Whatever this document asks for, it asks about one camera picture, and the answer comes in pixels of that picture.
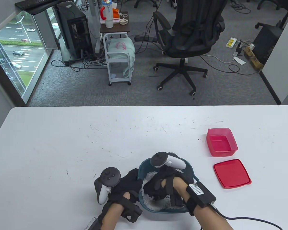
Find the person's right hand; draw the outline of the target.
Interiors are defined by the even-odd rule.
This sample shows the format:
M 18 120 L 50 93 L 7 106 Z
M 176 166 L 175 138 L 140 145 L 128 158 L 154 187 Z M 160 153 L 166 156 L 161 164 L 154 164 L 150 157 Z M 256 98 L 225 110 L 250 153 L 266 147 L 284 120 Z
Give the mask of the person's right hand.
M 184 202 L 178 191 L 174 188 L 174 178 L 179 177 L 188 182 L 183 172 L 180 172 L 170 166 L 163 165 L 159 171 L 144 185 L 144 193 L 153 197 L 155 201 L 170 196 L 171 207 L 183 207 Z

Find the person's left hand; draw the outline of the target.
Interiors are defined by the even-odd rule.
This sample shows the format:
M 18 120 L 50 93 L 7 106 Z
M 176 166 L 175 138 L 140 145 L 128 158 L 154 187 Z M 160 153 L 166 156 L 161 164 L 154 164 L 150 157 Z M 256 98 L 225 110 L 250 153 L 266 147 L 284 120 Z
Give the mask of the person's left hand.
M 120 216 L 134 223 L 142 214 L 142 210 L 136 205 L 143 180 L 138 179 L 138 169 L 134 168 L 122 177 L 118 185 L 111 190 L 109 203 L 122 209 Z

